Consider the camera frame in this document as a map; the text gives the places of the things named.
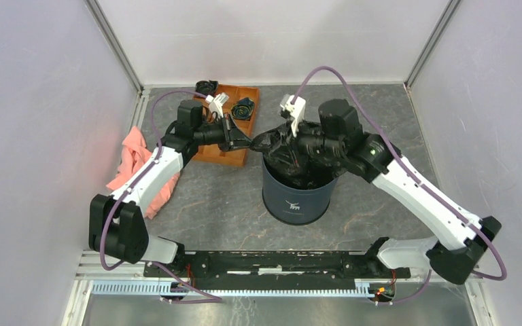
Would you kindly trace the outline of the black trash bag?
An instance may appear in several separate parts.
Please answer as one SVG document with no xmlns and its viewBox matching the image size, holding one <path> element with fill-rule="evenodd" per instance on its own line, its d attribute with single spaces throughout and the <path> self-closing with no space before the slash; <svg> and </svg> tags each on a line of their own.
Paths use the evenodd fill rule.
<svg viewBox="0 0 522 326">
<path fill-rule="evenodd" d="M 282 124 L 257 135 L 249 146 L 262 154 L 267 170 L 278 182 L 294 189 L 317 189 L 346 172 L 340 166 L 328 166 L 301 154 L 286 143 L 287 132 Z"/>
</svg>

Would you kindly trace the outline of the dark blue trash bin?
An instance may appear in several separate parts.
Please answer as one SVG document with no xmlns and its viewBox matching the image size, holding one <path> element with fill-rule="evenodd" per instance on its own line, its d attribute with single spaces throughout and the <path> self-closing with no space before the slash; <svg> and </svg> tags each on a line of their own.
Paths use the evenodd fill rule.
<svg viewBox="0 0 522 326">
<path fill-rule="evenodd" d="M 262 199 L 267 211 L 289 225 L 307 225 L 328 210 L 338 177 L 317 189 L 294 189 L 278 182 L 267 170 L 262 158 Z"/>
</svg>

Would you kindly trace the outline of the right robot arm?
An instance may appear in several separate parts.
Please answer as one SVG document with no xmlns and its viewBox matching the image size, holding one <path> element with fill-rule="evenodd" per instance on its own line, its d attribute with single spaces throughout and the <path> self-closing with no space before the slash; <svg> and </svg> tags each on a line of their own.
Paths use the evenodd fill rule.
<svg viewBox="0 0 522 326">
<path fill-rule="evenodd" d="M 422 268 L 462 285 L 477 273 L 478 262 L 492 250 L 492 241 L 502 228 L 495 217 L 479 217 L 444 195 L 397 147 L 379 134 L 365 132 L 348 101 L 324 102 L 316 124 L 304 120 L 305 106 L 301 98 L 286 97 L 281 110 L 298 158 L 363 178 L 395 198 L 433 233 L 422 239 L 378 240 L 377 252 L 365 259 L 370 275 L 382 277 L 391 269 Z"/>
</svg>

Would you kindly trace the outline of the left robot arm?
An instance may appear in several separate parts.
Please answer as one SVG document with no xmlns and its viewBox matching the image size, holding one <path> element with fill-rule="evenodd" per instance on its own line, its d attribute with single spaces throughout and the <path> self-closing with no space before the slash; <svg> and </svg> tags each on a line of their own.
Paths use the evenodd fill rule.
<svg viewBox="0 0 522 326">
<path fill-rule="evenodd" d="M 151 236 L 143 214 L 160 190 L 179 173 L 205 145 L 222 152 L 247 149 L 252 140 L 233 118 L 221 113 L 212 122 L 203 117 L 197 100 L 183 100 L 177 119 L 159 140 L 149 160 L 110 195 L 97 194 L 90 203 L 88 245 L 101 257 L 136 264 L 157 261 L 169 276 L 186 269 L 186 258 L 177 253 L 179 244 Z"/>
</svg>

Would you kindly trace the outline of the orange compartment tray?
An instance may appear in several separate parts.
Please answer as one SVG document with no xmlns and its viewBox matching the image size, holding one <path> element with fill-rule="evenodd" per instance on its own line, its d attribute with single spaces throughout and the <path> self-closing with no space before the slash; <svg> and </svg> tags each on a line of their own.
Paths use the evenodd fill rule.
<svg viewBox="0 0 522 326">
<path fill-rule="evenodd" d="M 260 89 L 253 86 L 234 86 L 227 84 L 218 84 L 215 95 L 226 93 L 229 96 L 228 101 L 223 105 L 224 113 L 230 115 L 236 125 L 247 136 L 251 136 L 256 122 L 257 112 L 260 106 Z M 251 115 L 246 120 L 235 119 L 236 115 L 232 114 L 232 108 L 238 105 L 238 102 L 248 98 L 254 103 Z M 241 149 L 238 151 L 221 152 L 217 145 L 200 146 L 193 160 L 221 164 L 226 166 L 244 167 L 247 161 L 248 151 Z"/>
</svg>

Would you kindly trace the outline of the rolled tie blue yellow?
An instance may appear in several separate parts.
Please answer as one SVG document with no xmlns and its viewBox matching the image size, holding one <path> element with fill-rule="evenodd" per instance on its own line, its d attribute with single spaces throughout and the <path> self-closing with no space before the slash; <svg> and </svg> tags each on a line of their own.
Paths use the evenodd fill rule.
<svg viewBox="0 0 522 326">
<path fill-rule="evenodd" d="M 250 120 L 255 106 L 256 104 L 254 101 L 252 101 L 249 97 L 245 97 L 237 101 L 237 103 L 232 106 L 230 114 L 235 120 Z"/>
</svg>

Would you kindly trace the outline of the rolled tie dark far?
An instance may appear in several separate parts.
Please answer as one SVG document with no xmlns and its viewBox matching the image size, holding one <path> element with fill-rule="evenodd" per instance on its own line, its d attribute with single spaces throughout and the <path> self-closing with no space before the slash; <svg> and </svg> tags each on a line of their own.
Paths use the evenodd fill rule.
<svg viewBox="0 0 522 326">
<path fill-rule="evenodd" d="M 200 80 L 196 82 L 194 91 L 205 96 L 214 96 L 217 92 L 219 82 L 215 80 Z"/>
</svg>

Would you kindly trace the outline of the pink cloth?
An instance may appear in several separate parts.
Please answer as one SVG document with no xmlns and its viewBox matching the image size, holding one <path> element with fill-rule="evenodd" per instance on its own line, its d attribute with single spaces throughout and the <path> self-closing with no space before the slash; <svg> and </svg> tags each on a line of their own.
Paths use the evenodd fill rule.
<svg viewBox="0 0 522 326">
<path fill-rule="evenodd" d="M 123 186 L 149 160 L 151 154 L 142 132 L 138 127 L 133 126 L 122 142 L 121 163 L 116 176 L 106 185 L 106 188 L 114 191 Z M 176 173 L 162 187 L 145 210 L 143 215 L 145 218 L 153 219 L 157 216 L 161 208 L 171 199 L 179 177 L 180 173 Z"/>
</svg>

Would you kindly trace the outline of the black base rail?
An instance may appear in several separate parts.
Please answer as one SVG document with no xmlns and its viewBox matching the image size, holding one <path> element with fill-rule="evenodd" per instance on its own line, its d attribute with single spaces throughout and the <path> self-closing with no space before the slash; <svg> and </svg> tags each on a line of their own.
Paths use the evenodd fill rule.
<svg viewBox="0 0 522 326">
<path fill-rule="evenodd" d="M 341 290 L 411 276 L 359 251 L 186 251 L 167 268 L 200 290 Z"/>
</svg>

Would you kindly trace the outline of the aluminium frame post right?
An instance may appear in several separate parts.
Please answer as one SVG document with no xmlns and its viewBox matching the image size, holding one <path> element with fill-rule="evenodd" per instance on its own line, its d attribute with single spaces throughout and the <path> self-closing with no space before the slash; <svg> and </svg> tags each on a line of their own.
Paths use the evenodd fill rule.
<svg viewBox="0 0 522 326">
<path fill-rule="evenodd" d="M 404 86 L 408 92 L 410 92 L 413 84 L 416 82 L 419 77 L 422 69 L 424 68 L 426 62 L 429 60 L 432 55 L 435 47 L 438 45 L 440 38 L 443 33 L 446 31 L 451 19 L 455 15 L 458 7 L 462 3 L 462 0 L 449 0 L 447 1 L 447 5 L 445 6 L 440 18 L 438 19 L 436 25 L 432 29 L 430 36 L 428 37 L 425 45 L 422 48 L 421 53 L 418 55 L 413 68 L 411 69 L 408 77 L 404 82 Z"/>
</svg>

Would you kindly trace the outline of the aluminium frame post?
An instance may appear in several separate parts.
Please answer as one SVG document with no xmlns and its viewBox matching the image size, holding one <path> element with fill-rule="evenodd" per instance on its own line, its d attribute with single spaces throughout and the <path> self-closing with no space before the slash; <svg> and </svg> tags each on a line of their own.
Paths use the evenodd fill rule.
<svg viewBox="0 0 522 326">
<path fill-rule="evenodd" d="M 107 16 L 105 15 L 105 12 L 103 11 L 103 8 L 101 7 L 101 4 L 97 0 L 85 0 L 84 3 L 88 7 L 92 17 L 100 28 L 105 40 L 117 58 L 129 82 L 137 91 L 137 93 L 141 94 L 144 89 L 143 84 L 141 83 L 141 80 L 136 74 L 133 65 L 128 59 L 124 48 L 119 42 L 116 33 L 114 32 Z"/>
<path fill-rule="evenodd" d="M 422 69 L 424 68 L 426 62 L 429 60 L 432 55 L 435 47 L 438 45 L 440 38 L 443 33 L 446 31 L 451 19 L 455 15 L 458 7 L 462 3 L 462 0 L 449 0 L 447 1 L 447 5 L 445 6 L 440 18 L 438 19 L 436 25 L 432 29 L 430 36 L 428 37 L 425 45 L 422 48 L 421 53 L 418 55 L 413 68 L 411 69 L 408 77 L 404 82 L 404 86 L 408 92 L 410 92 L 413 84 L 416 82 L 419 77 Z"/>
</svg>

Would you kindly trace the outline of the aluminium frame post left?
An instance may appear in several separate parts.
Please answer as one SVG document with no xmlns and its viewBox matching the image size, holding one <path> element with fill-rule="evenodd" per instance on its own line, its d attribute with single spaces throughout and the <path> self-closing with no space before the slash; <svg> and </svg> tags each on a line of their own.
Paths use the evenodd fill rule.
<svg viewBox="0 0 522 326">
<path fill-rule="evenodd" d="M 114 32 L 107 16 L 105 15 L 105 12 L 103 11 L 103 8 L 101 7 L 101 4 L 97 0 L 85 0 L 84 3 L 88 7 L 92 17 L 100 28 L 105 40 L 117 58 L 129 82 L 137 91 L 137 93 L 141 94 L 144 89 L 143 84 L 141 83 L 141 80 L 136 74 L 133 65 L 128 59 L 124 48 L 119 42 L 116 33 Z"/>
</svg>

